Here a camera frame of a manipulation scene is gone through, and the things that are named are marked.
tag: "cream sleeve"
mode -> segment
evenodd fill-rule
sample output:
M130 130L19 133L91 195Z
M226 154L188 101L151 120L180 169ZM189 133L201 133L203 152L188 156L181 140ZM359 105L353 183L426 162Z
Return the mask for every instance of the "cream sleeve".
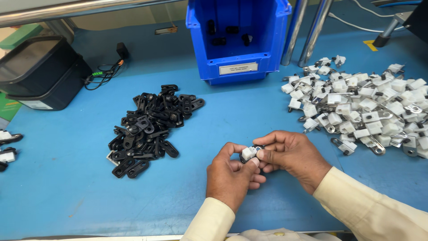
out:
M235 221L235 213L215 198L206 198L181 240L224 241Z
M382 195L335 167L313 196L358 241L428 240L428 213Z

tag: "white cable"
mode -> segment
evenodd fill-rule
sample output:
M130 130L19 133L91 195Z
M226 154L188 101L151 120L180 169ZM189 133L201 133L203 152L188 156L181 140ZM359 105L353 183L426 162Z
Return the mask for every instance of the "white cable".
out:
M374 11L372 11L372 10L370 10L370 9L367 9L367 8L365 8L365 7L361 6L361 5L360 5L360 3L359 3L357 0L353 0L353 1L354 1L354 2L356 2L356 3L357 3L357 5L358 5L360 8L362 8L362 9L364 9L364 10L366 10L366 11L369 11L369 12L373 13L374 15L378 16L378 17L394 17L394 15L380 15L380 14L377 14L377 13L375 13Z
M330 17L332 17L332 18L335 18L335 19L337 19L337 20L341 21L341 22L342 22L342 23L344 23L344 24L347 24L347 25L350 25L350 26L353 26L353 27L359 28L359 29L364 30L364 31L369 31L369 32L374 32L374 33L383 33L383 31L379 31L379 30L371 30L371 29L367 29L367 28L363 28L363 27L356 26L356 25L354 25L354 24L350 24L350 23L348 23L347 21L344 21L344 20L342 20L342 19L338 18L336 15L334 15L333 13L330 13L330 12L328 13L328 15L329 15Z

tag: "pile of white parts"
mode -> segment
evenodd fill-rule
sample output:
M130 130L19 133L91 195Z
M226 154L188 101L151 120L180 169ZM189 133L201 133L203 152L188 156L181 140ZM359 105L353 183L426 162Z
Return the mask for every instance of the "pile of white parts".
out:
M346 61L338 55L332 59L336 67ZM427 82L403 80L404 65L391 64L381 75L347 74L330 68L331 61L325 57L304 67L303 78L283 78L288 83L281 90L291 96L289 112L304 112L299 118L305 122L303 133L324 127L340 134L331 142L344 155L355 151L359 139L376 155L385 154L385 147L402 146L408 156L428 158ZM320 80L321 75L329 79Z

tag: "part label sticker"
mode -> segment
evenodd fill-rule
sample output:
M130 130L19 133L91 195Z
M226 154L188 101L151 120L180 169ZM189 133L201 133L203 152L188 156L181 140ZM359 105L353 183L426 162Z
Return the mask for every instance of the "part label sticker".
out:
M220 75L233 74L233 73L239 73L239 72L248 72L248 71L257 71L258 69L259 69L259 64L256 62L234 64L234 65L219 67Z
M31 109L52 110L53 108L39 100L20 100L19 102L30 107Z

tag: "blue workbench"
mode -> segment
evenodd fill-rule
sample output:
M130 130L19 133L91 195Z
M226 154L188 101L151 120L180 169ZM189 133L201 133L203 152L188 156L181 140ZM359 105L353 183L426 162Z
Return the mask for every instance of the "blue workbench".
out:
M382 29L390 21L358 10L350 1L334 3L332 12L362 27ZM391 14L405 8L378 10ZM301 132L300 111L287 112L290 97L280 90L283 76L301 73L296 65L315 6L308 7L293 62L265 80L210 86L199 79L189 31L177 22L178 33L154 36L154 24L116 30L76 30L73 47L95 69L114 63L116 43L131 52L127 68L95 91L82 89L62 111L36 111L23 106L8 126L24 138L13 146L17 161L0 173L0 240L52 235L140 236L183 234L205 198L207 165L226 142L251 145L272 130ZM337 54L347 58L341 70L382 72L392 63L406 64L406 77L428 79L428 47L408 31L393 34L389 44L371 51L365 40L376 33L357 31L327 19L311 62ZM178 93L195 94L206 105L172 130L168 140L180 151L152 161L135 179L117 179L105 157L115 137L113 126L132 97L158 93L161 84L176 84ZM428 162L389 147L384 156L364 145L344 157L325 131L308 137L332 165L358 181L413 207L428 211ZM267 182L248 192L230 232L247 229L295 231L347 230L308 195L287 172L265 174Z

